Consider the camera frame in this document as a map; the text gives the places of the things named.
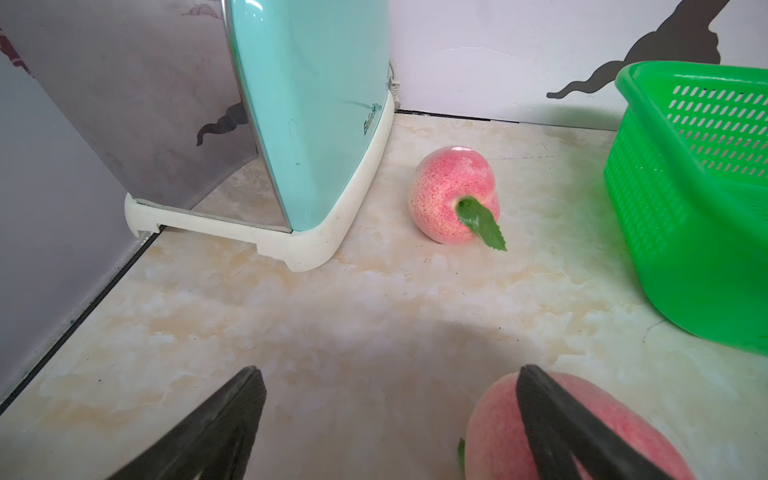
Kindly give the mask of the large pink peach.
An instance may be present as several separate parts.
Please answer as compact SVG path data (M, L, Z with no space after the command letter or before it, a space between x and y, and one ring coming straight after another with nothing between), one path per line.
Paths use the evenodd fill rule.
M695 477L664 435L608 392L575 375L552 372L550 376L622 440L670 477ZM510 373L500 378L476 405L464 439L467 479L538 477L517 403L518 377L517 373Z

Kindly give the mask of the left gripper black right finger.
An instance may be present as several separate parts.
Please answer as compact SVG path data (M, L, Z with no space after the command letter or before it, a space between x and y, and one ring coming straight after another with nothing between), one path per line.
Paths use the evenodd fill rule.
M521 368L516 395L541 479L671 479L540 367Z

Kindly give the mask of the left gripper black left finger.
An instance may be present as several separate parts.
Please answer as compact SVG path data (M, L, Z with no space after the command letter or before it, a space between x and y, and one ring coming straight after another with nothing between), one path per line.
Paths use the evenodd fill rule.
M242 479L267 390L255 366L240 370L113 479Z

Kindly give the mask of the mint green toaster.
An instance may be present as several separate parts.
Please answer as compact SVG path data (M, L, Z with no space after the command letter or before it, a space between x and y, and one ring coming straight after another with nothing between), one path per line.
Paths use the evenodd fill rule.
M384 1L5 1L34 77L126 191L135 235L327 262L395 101Z

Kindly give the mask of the green plastic basket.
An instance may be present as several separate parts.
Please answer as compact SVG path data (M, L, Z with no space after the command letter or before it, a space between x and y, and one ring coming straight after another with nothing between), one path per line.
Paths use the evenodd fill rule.
M671 323L767 351L767 73L629 65L604 177L640 284Z

